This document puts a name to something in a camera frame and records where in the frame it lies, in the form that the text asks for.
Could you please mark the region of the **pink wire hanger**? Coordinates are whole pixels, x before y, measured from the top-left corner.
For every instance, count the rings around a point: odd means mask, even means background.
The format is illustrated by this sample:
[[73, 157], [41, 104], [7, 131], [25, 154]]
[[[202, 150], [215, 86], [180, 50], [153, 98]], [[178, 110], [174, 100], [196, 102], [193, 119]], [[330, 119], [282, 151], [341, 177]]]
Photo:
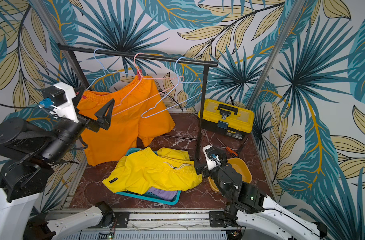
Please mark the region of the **pink wire hanger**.
[[[139, 69], [139, 67], [138, 67], [138, 65], [137, 65], [137, 63], [136, 63], [136, 59], [137, 59], [137, 57], [138, 56], [140, 56], [140, 55], [144, 55], [144, 53], [137, 53], [137, 54], [135, 54], [135, 56], [134, 56], [134, 58], [133, 58], [133, 63], [134, 63], [134, 65], [135, 65], [135, 67], [136, 67], [136, 70], [137, 69]], [[118, 113], [116, 113], [116, 114], [114, 114], [114, 115], [112, 115], [112, 116], [116, 116], [116, 115], [118, 115], [118, 114], [121, 114], [121, 113], [123, 113], [123, 112], [125, 112], [125, 111], [127, 111], [127, 110], [129, 110], [129, 109], [132, 109], [132, 108], [134, 108], [134, 107], [136, 107], [137, 105], [140, 105], [140, 104], [142, 104], [142, 103], [144, 103], [144, 102], [146, 102], [146, 101], [148, 101], [148, 100], [150, 100], [151, 98], [154, 98], [155, 96], [157, 96], [157, 95], [160, 95], [160, 94], [163, 94], [163, 93], [165, 93], [165, 92], [167, 92], [167, 94], [169, 94], [170, 92], [172, 92], [172, 91], [174, 91], [175, 90], [175, 88], [182, 82], [182, 80], [184, 79], [184, 77], [182, 77], [182, 76], [180, 76], [178, 73], [176, 73], [176, 77], [174, 78], [174, 79], [178, 79], [178, 82], [175, 84], [175, 85], [172, 85], [171, 87], [169, 87], [169, 88], [167, 88], [167, 89], [165, 89], [165, 90], [163, 90], [163, 91], [161, 91], [161, 92], [158, 92], [157, 94], [155, 94], [155, 95], [153, 95], [153, 96], [151, 96], [151, 97], [149, 97], [149, 98], [147, 98], [147, 99], [145, 99], [145, 100], [143, 100], [142, 102], [140, 102], [140, 103], [137, 103], [137, 104], [135, 104], [135, 105], [133, 105], [133, 106], [131, 106], [131, 107], [128, 107], [128, 108], [126, 108], [126, 109], [124, 109], [124, 110], [121, 110], [120, 112], [118, 112]], [[172, 80], [174, 80], [174, 79], [171, 79], [171, 78], [159, 78], [159, 80], [164, 80], [164, 79], [166, 79], [166, 80], [170, 80], [170, 81], [172, 81]], [[145, 78], [144, 76], [143, 76], [143, 79], [140, 81], [138, 81], [138, 83], [120, 100], [120, 102], [117, 104], [117, 105], [115, 105], [114, 106], [114, 108], [113, 108], [113, 110], [115, 110], [115, 109], [117, 109], [118, 107], [120, 107], [122, 104], [123, 104], [123, 101], [125, 100], [125, 99], [127, 99], [131, 94], [132, 94], [132, 92], [133, 91], [135, 91], [135, 90], [137, 90], [137, 88], [138, 88], [138, 86], [139, 85], [141, 85], [143, 82], [144, 82], [144, 80], [155, 80], [155, 79], [153, 79], [153, 78]]]

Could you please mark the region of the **yellow shorts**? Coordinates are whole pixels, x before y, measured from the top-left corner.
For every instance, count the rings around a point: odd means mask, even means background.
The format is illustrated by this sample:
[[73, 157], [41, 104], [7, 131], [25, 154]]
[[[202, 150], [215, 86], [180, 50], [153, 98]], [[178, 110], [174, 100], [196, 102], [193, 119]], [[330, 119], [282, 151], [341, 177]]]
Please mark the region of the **yellow shorts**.
[[162, 191], [187, 191], [202, 182], [187, 151], [151, 148], [122, 157], [102, 183], [113, 193], [143, 195], [150, 188]]

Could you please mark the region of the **orange shorts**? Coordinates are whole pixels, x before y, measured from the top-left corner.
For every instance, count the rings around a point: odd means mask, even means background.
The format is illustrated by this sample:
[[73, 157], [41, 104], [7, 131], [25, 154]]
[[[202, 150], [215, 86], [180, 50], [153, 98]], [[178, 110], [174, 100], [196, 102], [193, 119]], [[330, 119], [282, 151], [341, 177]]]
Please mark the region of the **orange shorts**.
[[[96, 119], [95, 113], [111, 99], [117, 105], [120, 100], [138, 83], [138, 78], [114, 93], [86, 91], [77, 108], [79, 113], [91, 119]], [[144, 80], [137, 90], [123, 101], [123, 104], [113, 110], [112, 115], [131, 107], [158, 93], [156, 82]], [[141, 139], [145, 147], [149, 146], [155, 137], [169, 133], [174, 127], [170, 113], [166, 110], [161, 96], [157, 95], [150, 100], [137, 105], [121, 114], [112, 116], [108, 130], [99, 130], [98, 133], [85, 130], [82, 139], [88, 144], [85, 150], [88, 164], [96, 166], [106, 162], [118, 161], [125, 156], [128, 149], [137, 145]]]

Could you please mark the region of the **purple shorts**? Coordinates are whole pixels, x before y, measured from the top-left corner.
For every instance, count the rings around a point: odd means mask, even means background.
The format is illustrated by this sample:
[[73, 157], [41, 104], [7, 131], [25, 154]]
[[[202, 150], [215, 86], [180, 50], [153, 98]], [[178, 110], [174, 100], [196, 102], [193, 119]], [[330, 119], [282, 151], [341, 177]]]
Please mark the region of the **purple shorts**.
[[149, 188], [148, 193], [154, 194], [157, 197], [161, 198], [162, 200], [172, 201], [177, 195], [178, 191], [164, 191], [151, 187]]

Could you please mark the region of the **blue wire hanger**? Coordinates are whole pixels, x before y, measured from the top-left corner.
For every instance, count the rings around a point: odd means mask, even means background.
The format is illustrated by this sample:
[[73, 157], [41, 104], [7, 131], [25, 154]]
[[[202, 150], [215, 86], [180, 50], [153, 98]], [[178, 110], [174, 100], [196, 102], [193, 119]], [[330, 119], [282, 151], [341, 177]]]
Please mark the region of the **blue wire hanger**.
[[99, 75], [99, 76], [96, 76], [96, 78], [92, 81], [92, 83], [90, 83], [90, 85], [86, 88], [86, 90], [92, 90], [95, 89], [96, 85], [98, 82], [105, 82], [105, 79], [106, 78], [112, 78], [111, 79], [111, 87], [120, 81], [121, 77], [127, 77], [129, 74], [128, 73], [125, 73], [125, 72], [120, 72], [120, 71], [109, 71], [105, 66], [104, 64], [97, 59], [96, 57], [96, 52], [99, 51], [99, 50], [103, 50], [101, 48], [97, 48], [93, 51], [93, 57], [94, 59], [101, 65], [102, 67], [102, 74]]

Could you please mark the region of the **red clothespin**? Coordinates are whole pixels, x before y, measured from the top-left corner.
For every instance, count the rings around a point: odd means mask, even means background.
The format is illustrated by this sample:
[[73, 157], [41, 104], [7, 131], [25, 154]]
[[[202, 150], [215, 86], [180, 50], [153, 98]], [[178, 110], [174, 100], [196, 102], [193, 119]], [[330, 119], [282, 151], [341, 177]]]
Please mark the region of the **red clothespin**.
[[137, 77], [141, 81], [143, 79], [143, 74], [141, 69], [137, 69]]

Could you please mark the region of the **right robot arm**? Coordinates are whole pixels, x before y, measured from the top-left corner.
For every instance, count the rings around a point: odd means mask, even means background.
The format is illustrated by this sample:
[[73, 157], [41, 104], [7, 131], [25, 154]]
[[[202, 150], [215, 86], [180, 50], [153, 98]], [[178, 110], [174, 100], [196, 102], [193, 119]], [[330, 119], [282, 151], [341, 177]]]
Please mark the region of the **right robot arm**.
[[197, 173], [211, 177], [227, 199], [223, 211], [211, 212], [214, 227], [250, 228], [276, 240], [321, 240], [327, 226], [309, 222], [291, 213], [256, 186], [242, 181], [231, 165], [200, 165]]

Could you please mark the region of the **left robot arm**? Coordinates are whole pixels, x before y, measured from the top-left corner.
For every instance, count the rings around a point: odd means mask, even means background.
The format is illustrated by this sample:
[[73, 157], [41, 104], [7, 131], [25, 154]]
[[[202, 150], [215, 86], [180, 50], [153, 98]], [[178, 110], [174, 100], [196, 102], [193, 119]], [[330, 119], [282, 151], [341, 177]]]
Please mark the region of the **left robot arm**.
[[104, 202], [62, 219], [31, 217], [54, 173], [52, 165], [61, 162], [85, 129], [107, 130], [114, 103], [98, 110], [95, 120], [61, 118], [51, 131], [21, 118], [0, 124], [0, 156], [8, 159], [0, 171], [0, 240], [60, 240], [89, 227], [111, 229], [116, 224], [114, 211]]

